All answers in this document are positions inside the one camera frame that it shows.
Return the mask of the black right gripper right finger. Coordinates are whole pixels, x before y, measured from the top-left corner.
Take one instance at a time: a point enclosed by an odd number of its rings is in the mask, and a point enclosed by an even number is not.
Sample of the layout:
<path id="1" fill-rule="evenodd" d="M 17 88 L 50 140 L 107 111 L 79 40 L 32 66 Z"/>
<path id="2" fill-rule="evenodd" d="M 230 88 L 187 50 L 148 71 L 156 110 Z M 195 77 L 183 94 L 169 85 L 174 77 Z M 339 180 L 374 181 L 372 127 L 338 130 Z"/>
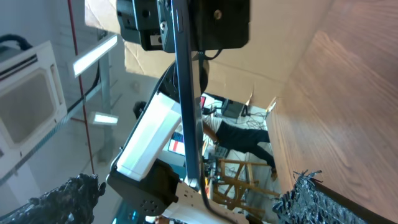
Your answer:
<path id="1" fill-rule="evenodd" d="M 295 184 L 273 205 L 279 223 L 379 223 L 379 215 L 326 188 L 320 171 L 294 172 Z"/>

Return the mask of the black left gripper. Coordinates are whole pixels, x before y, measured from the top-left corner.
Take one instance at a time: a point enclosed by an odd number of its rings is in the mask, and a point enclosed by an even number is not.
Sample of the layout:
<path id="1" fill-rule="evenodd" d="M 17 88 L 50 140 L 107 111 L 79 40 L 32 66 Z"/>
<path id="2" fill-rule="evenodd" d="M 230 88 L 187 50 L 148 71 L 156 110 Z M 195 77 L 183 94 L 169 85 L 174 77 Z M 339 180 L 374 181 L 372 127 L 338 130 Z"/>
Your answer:
<path id="1" fill-rule="evenodd" d="M 122 38 L 145 51 L 175 52 L 175 40 L 193 51 L 239 49 L 249 40 L 249 0 L 117 0 Z"/>

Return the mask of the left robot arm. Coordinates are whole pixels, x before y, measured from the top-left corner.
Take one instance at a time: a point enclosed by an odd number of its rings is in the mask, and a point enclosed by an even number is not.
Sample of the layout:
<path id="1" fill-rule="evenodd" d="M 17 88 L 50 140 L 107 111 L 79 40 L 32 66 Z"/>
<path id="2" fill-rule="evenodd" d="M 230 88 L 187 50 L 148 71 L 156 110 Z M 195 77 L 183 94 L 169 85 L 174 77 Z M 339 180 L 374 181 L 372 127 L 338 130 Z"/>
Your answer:
<path id="1" fill-rule="evenodd" d="M 201 94 L 207 85 L 206 51 L 239 49 L 249 40 L 249 1 L 118 1 L 124 40 L 146 51 L 175 55 L 125 145 L 111 164 L 107 184 L 139 214 L 185 223 L 246 223 L 246 217 L 206 196 L 202 162 Z M 183 128 L 185 165 L 192 189 L 160 153 Z"/>

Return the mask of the black Samsung Galaxy smartphone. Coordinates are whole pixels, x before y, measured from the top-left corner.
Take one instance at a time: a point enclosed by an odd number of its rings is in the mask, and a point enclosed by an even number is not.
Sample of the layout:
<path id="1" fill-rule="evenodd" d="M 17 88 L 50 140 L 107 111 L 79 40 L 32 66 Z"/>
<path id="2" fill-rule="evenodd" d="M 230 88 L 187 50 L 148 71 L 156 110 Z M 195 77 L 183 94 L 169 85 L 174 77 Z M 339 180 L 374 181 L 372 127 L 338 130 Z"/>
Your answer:
<path id="1" fill-rule="evenodd" d="M 203 128 L 199 62 L 193 62 L 188 1 L 172 1 L 172 21 L 187 177 L 200 183 Z"/>

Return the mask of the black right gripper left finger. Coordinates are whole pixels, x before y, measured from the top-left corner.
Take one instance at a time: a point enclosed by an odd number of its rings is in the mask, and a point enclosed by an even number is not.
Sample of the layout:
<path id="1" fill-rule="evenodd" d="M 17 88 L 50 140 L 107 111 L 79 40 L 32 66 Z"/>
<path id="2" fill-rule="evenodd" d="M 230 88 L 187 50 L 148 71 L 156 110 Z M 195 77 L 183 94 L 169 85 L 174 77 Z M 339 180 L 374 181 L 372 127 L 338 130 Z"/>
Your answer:
<path id="1" fill-rule="evenodd" d="M 93 210 L 105 191 L 106 184 L 97 175 L 79 174 L 3 215 L 1 224 L 91 224 Z"/>

